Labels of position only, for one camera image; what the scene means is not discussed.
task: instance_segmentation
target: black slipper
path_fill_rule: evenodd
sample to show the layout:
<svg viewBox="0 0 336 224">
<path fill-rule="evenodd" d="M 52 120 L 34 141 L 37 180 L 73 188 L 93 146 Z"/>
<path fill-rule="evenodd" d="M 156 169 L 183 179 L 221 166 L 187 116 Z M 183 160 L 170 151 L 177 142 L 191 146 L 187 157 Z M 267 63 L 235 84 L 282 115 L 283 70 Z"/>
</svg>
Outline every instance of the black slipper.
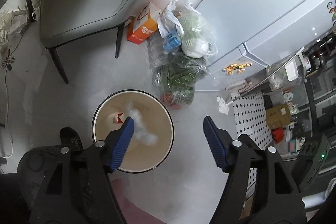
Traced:
<svg viewBox="0 0 336 224">
<path fill-rule="evenodd" d="M 62 145 L 69 147 L 72 151 L 83 150 L 81 139 L 76 130 L 70 127 L 64 127 L 59 132 Z"/>
</svg>

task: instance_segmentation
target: chair leg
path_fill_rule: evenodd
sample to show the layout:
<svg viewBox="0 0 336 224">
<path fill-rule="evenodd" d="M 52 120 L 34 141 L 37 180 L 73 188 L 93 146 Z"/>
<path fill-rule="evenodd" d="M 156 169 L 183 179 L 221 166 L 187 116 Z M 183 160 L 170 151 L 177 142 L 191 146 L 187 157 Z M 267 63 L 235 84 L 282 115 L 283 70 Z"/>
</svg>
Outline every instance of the chair leg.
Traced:
<svg viewBox="0 0 336 224">
<path fill-rule="evenodd" d="M 121 23 L 118 26 L 117 43 L 115 44 L 115 58 L 119 57 L 121 40 L 123 39 L 124 27 L 125 27 L 125 22 Z"/>
<path fill-rule="evenodd" d="M 58 57 L 56 48 L 50 48 L 50 49 L 49 49 L 49 52 L 50 52 L 51 58 L 52 58 L 52 60 L 54 61 L 54 64 L 55 64 L 55 66 L 56 66 L 56 68 L 57 68 L 59 74 L 62 76 L 64 82 L 65 82 L 66 84 L 68 84 L 69 81 L 68 81 L 67 75 L 65 74 L 65 71 L 64 71 L 64 69 L 63 69 L 61 60 L 60 60 L 59 57 Z"/>
</svg>

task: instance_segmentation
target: silver screw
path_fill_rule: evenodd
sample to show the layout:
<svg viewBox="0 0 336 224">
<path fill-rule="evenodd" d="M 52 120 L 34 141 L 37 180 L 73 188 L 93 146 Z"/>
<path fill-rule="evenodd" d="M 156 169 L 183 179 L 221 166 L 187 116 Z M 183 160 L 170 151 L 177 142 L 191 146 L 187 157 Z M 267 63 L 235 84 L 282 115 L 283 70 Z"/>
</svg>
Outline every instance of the silver screw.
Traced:
<svg viewBox="0 0 336 224">
<path fill-rule="evenodd" d="M 61 153 L 62 154 L 66 154 L 66 153 L 68 153 L 70 151 L 70 149 L 68 148 L 68 147 L 63 147 L 62 149 L 61 149 Z"/>
<path fill-rule="evenodd" d="M 238 141 L 238 140 L 234 140 L 232 141 L 232 145 L 235 147 L 241 147 L 242 146 L 242 142 Z"/>
<path fill-rule="evenodd" d="M 277 149 L 274 146 L 268 147 L 267 150 L 271 153 L 275 153 L 277 151 Z"/>
<path fill-rule="evenodd" d="M 96 141 L 96 143 L 94 144 L 96 147 L 103 147 L 105 145 L 104 141 Z"/>
</svg>

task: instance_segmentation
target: trash can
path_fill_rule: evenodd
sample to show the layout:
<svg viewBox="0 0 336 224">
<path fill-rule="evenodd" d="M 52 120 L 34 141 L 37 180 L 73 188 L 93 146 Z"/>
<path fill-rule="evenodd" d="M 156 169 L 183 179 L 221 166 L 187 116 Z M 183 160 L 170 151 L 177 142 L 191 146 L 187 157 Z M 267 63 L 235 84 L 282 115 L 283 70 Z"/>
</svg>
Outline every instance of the trash can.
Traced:
<svg viewBox="0 0 336 224">
<path fill-rule="evenodd" d="M 148 132 L 157 135 L 159 141 L 154 146 L 147 146 L 132 138 L 118 170 L 143 173 L 166 159 L 174 141 L 173 121 L 166 107 L 154 96 L 140 90 L 122 90 L 107 97 L 94 114 L 92 138 L 94 142 L 104 140 L 110 131 L 120 129 L 122 124 L 113 123 L 109 115 L 125 112 L 129 103 L 141 112 L 143 125 Z"/>
</svg>

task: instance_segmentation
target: orange paper bag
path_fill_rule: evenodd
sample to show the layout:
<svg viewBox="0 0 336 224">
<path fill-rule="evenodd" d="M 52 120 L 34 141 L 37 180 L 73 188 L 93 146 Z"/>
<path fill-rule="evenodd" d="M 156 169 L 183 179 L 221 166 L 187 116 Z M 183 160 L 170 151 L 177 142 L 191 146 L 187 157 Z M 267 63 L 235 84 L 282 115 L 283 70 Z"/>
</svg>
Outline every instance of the orange paper bag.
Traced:
<svg viewBox="0 0 336 224">
<path fill-rule="evenodd" d="M 149 5 L 132 20 L 128 28 L 127 40 L 138 45 L 144 42 L 152 33 L 157 31 L 158 24 L 156 21 L 161 12 L 161 9 L 150 2 Z"/>
</svg>

